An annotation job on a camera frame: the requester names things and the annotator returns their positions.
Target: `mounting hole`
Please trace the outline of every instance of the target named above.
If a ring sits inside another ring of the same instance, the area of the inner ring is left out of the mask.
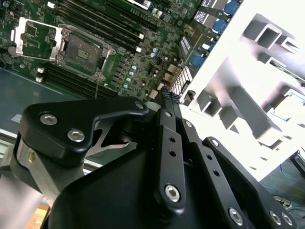
[[[219,172],[218,172],[217,170],[214,170],[213,173],[214,173],[216,176],[218,176],[218,177],[220,176],[220,174],[219,174]]]
[[[171,156],[176,156],[176,153],[174,151],[170,150],[170,155]]]
[[[167,112],[167,111],[164,111],[165,115],[168,116],[168,117],[172,117],[172,114]]]

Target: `green circuit board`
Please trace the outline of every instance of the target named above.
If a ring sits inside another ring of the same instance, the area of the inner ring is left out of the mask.
[[[166,73],[172,78],[179,73],[177,47],[183,25],[200,4],[201,0],[158,0],[147,10],[126,0],[1,1],[0,59],[3,67],[32,80],[38,68],[44,68],[42,83],[78,97],[151,100],[150,93],[160,83],[171,83],[165,81]],[[46,24],[26,23],[21,35],[23,56],[14,53],[16,45],[11,41],[20,18]],[[49,60],[56,45],[56,30],[50,26],[73,28],[62,49],[62,62]],[[103,59],[105,47],[114,52]]]

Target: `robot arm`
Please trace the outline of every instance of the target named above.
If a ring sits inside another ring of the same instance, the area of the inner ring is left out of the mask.
[[[171,94],[162,94],[155,111],[133,97],[24,111],[11,169],[52,207],[43,228],[295,229],[225,147],[202,141]],[[88,153],[130,141],[135,150],[84,176]]]

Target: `motherboard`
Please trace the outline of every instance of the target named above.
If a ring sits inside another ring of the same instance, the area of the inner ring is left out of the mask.
[[[189,74],[179,95],[223,32],[202,21],[223,20],[216,1],[2,0],[0,67],[79,98],[143,101]]]

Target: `wooden surface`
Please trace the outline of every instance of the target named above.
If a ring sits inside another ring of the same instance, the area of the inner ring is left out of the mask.
[[[49,206],[40,204],[30,222],[28,223],[26,229],[40,229],[43,219],[47,214],[48,208]]]

